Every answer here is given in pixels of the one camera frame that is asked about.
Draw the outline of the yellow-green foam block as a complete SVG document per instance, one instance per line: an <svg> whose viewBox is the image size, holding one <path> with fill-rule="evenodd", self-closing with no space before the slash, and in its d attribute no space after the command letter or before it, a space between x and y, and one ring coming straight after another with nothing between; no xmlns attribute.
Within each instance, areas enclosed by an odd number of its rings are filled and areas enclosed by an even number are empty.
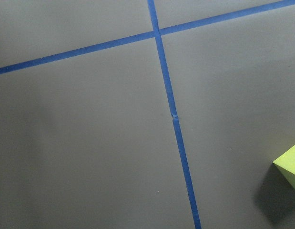
<svg viewBox="0 0 295 229"><path fill-rule="evenodd" d="M274 160L273 164L295 189L295 145Z"/></svg>

